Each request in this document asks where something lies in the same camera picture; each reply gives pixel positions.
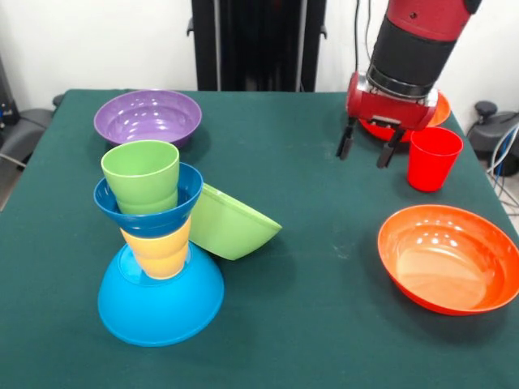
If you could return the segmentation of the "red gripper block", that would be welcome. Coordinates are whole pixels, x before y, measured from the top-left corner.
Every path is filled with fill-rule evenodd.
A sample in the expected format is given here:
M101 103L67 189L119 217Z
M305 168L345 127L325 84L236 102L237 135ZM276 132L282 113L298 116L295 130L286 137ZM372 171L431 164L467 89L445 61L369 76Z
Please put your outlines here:
M425 97L405 99L392 96L369 83L362 72L354 72L346 97L348 120L339 142L336 156L345 160L354 143L354 128L358 119L367 122L382 122L398 126L391 139L384 144L376 162L379 169L387 168L394 152L405 134L405 130L421 130L433 117L439 100L439 92L432 89Z

